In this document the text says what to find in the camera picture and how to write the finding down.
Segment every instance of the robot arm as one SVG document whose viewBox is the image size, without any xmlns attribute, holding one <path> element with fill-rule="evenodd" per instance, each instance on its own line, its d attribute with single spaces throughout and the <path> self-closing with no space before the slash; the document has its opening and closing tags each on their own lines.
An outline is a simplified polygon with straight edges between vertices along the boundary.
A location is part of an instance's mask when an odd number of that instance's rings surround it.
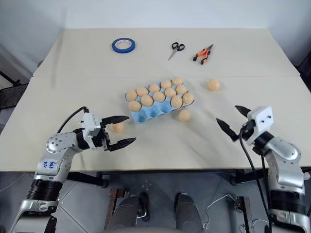
<svg viewBox="0 0 311 233">
<path fill-rule="evenodd" d="M 73 156 L 88 148 L 114 151 L 126 147 L 136 138 L 128 138 L 111 145 L 106 125 L 119 123 L 127 116 L 103 118 L 85 112 L 82 128 L 72 133 L 57 133 L 46 143 L 46 151 L 40 159 L 31 189 L 20 205 L 11 228 L 12 233 L 53 233 L 57 219 L 51 216 L 58 206 L 59 191 L 71 168 Z"/>
<path fill-rule="evenodd" d="M 300 150 L 285 140 L 268 132 L 273 124 L 271 107 L 259 107 L 253 111 L 236 106 L 248 118 L 241 129 L 242 138 L 253 151 L 263 155 L 269 165 L 268 184 L 270 196 L 269 220 L 273 233 L 311 233 L 306 216 L 303 173 L 299 166 Z M 236 141 L 236 135 L 224 121 L 217 119 L 221 129 Z"/>
</svg>

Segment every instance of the wall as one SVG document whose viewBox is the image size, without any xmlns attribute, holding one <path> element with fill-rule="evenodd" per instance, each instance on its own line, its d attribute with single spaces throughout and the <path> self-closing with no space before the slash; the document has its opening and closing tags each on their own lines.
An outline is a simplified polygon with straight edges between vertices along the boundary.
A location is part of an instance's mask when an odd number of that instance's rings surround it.
<svg viewBox="0 0 311 233">
<path fill-rule="evenodd" d="M 299 64 L 310 22 L 310 0 L 0 0 L 0 53 L 30 78 L 62 28 L 267 27 Z"/>
</svg>

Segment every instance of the loose egg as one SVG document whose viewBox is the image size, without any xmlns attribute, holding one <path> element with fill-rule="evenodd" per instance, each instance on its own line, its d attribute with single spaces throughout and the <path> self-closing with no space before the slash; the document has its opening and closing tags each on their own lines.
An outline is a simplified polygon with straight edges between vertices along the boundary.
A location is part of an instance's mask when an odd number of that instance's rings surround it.
<svg viewBox="0 0 311 233">
<path fill-rule="evenodd" d="M 165 89 L 164 94 L 166 95 L 166 97 L 171 98 L 176 95 L 176 91 L 173 88 L 169 87 Z"/>
<path fill-rule="evenodd" d="M 144 106 L 151 107 L 154 101 L 150 96 L 144 95 L 141 97 L 141 103 Z"/>
<path fill-rule="evenodd" d="M 137 91 L 136 91 L 136 92 L 137 92 L 137 94 L 138 94 L 139 96 L 147 95 L 147 94 L 149 93 L 149 91 L 147 90 L 147 88 L 146 88 L 146 87 L 143 87 L 143 86 L 137 88 Z"/>
<path fill-rule="evenodd" d="M 173 80 L 172 80 L 172 84 L 173 85 L 175 85 L 175 86 L 178 86 L 178 85 L 181 85 L 181 84 L 183 84 L 183 78 L 181 78 L 181 77 L 175 77 L 175 78 L 173 78 Z"/>
<path fill-rule="evenodd" d="M 176 92 L 178 93 L 178 94 L 186 94 L 186 92 L 187 92 L 187 88 L 184 86 L 184 85 L 178 85 L 177 87 L 176 87 Z"/>
<path fill-rule="evenodd" d="M 165 95 L 160 91 L 156 91 L 154 92 L 153 98 L 155 101 L 162 103 L 165 100 Z"/>
<path fill-rule="evenodd" d="M 126 100 L 127 101 L 133 101 L 133 100 L 136 100 L 137 98 L 137 93 L 136 91 L 134 90 L 129 90 L 127 93 L 126 93 Z"/>
<path fill-rule="evenodd" d="M 160 87 L 159 87 L 159 85 L 158 84 L 151 84 L 150 86 L 149 86 L 149 91 L 150 92 L 156 92 L 156 91 L 159 91 L 160 90 Z"/>
<path fill-rule="evenodd" d="M 181 108 L 183 101 L 180 96 L 173 96 L 171 99 L 171 106 L 174 108 Z"/>
<path fill-rule="evenodd" d="M 161 87 L 166 89 L 172 86 L 172 83 L 170 80 L 164 80 L 161 82 Z"/>
<path fill-rule="evenodd" d="M 191 119 L 191 112 L 188 109 L 183 109 L 178 114 L 179 122 L 188 122 Z"/>
<path fill-rule="evenodd" d="M 117 123 L 117 124 L 112 124 L 111 125 L 111 129 L 115 133 L 122 133 L 123 130 L 124 130 L 124 123 L 120 122 L 120 123 Z"/>
<path fill-rule="evenodd" d="M 219 81 L 217 79 L 210 79 L 207 82 L 207 87 L 211 91 L 218 91 L 219 88 L 220 88 L 220 83 L 219 83 Z"/>
<path fill-rule="evenodd" d="M 130 101 L 128 102 L 128 108 L 130 111 L 139 112 L 141 104 L 138 101 Z"/>
<path fill-rule="evenodd" d="M 194 101 L 194 95 L 191 92 L 187 92 L 183 95 L 183 103 L 192 104 Z"/>
</svg>

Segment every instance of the white table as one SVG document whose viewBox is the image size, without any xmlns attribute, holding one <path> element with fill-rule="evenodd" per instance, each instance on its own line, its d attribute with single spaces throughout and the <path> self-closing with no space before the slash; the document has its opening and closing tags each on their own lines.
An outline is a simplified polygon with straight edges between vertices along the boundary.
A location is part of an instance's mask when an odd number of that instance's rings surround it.
<svg viewBox="0 0 311 233">
<path fill-rule="evenodd" d="M 112 51 L 111 42 L 122 36 L 136 41 L 132 53 Z M 175 40 L 186 49 L 168 62 Z M 215 50 L 205 66 L 191 61 L 211 43 Z M 129 116 L 124 101 L 128 89 L 177 74 L 196 96 L 189 107 L 192 122 L 177 122 L 174 112 L 144 124 L 127 120 L 125 133 L 109 134 L 112 143 L 137 137 L 133 144 L 114 152 L 85 150 L 74 157 L 71 170 L 249 168 L 239 144 L 215 120 L 225 120 L 238 132 L 246 118 L 236 104 L 250 109 L 271 105 L 275 123 L 270 132 L 296 144 L 303 153 L 300 164 L 311 166 L 311 95 L 267 30 L 96 29 L 65 31 L 35 72 L 0 135 L 0 170 L 34 171 L 47 138 L 80 106 L 99 117 Z M 220 91 L 204 88 L 209 77 L 220 80 Z M 63 131 L 80 128 L 81 117 L 75 116 Z M 260 157 L 249 151 L 261 167 Z"/>
</svg>

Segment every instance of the egg carton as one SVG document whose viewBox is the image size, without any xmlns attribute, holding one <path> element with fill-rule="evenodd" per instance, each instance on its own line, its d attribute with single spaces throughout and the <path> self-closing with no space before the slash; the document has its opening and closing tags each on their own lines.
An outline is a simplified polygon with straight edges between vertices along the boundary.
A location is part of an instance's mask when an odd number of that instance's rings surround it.
<svg viewBox="0 0 311 233">
<path fill-rule="evenodd" d="M 172 88 L 174 90 L 176 90 L 176 87 L 177 87 L 176 85 L 172 85 Z M 160 92 L 162 92 L 164 94 L 165 89 L 161 88 Z M 148 95 L 152 98 L 153 92 L 149 91 Z M 137 98 L 135 100 L 138 101 L 139 103 L 141 103 L 141 97 L 140 96 L 137 96 Z M 189 104 L 183 103 L 179 109 L 181 109 L 187 105 L 189 105 Z M 162 114 L 168 114 L 173 110 L 176 110 L 176 108 L 171 106 L 171 98 L 165 97 L 165 100 L 162 103 L 158 102 L 158 101 L 154 101 L 154 103 L 152 104 L 151 107 L 141 105 L 141 109 L 139 112 L 130 111 L 130 113 L 131 113 L 131 115 L 132 115 L 132 117 L 136 123 L 144 123 L 146 120 L 149 120 L 152 118 L 157 118 L 159 115 L 162 115 Z"/>
</svg>

